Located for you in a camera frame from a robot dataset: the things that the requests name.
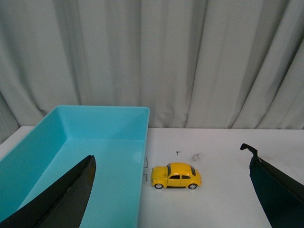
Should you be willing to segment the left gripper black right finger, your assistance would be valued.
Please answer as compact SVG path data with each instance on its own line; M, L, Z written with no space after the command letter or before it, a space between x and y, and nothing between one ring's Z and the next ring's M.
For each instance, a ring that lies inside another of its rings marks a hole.
M244 143L253 157L249 164L250 178L273 228L302 228L304 226L304 186L258 156L254 147Z

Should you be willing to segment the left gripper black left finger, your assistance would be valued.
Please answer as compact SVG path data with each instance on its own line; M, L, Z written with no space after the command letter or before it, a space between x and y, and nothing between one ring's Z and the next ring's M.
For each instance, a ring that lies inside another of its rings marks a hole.
M78 228L83 219L96 172L88 155L67 173L0 223L2 228Z

